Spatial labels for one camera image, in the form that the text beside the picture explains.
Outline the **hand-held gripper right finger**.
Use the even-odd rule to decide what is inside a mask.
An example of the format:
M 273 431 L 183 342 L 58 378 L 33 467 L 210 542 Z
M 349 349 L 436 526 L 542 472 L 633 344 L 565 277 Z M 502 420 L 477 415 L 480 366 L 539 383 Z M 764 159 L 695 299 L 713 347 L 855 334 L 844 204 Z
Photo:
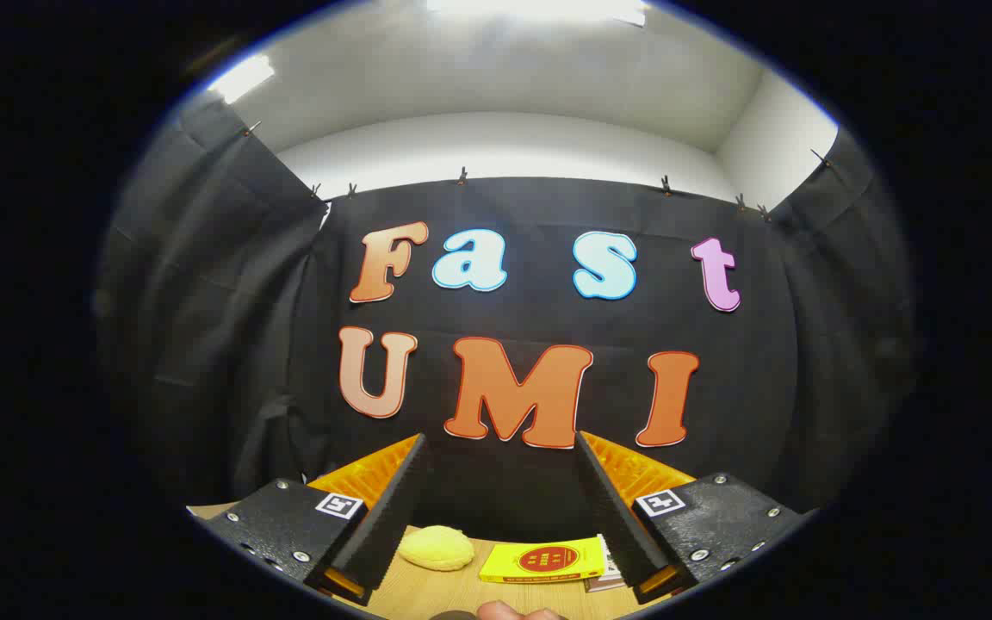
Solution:
M 592 522 L 637 603 L 717 580 L 808 521 L 733 474 L 693 478 L 589 432 L 576 463 Z

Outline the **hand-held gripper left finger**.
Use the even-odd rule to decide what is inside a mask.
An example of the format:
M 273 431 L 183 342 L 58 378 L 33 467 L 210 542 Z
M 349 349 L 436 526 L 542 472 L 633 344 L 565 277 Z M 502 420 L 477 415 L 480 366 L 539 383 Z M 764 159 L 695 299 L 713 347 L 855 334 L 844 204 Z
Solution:
M 248 560 L 366 605 L 411 522 L 429 461 L 417 433 L 308 483 L 276 479 L 201 524 Z

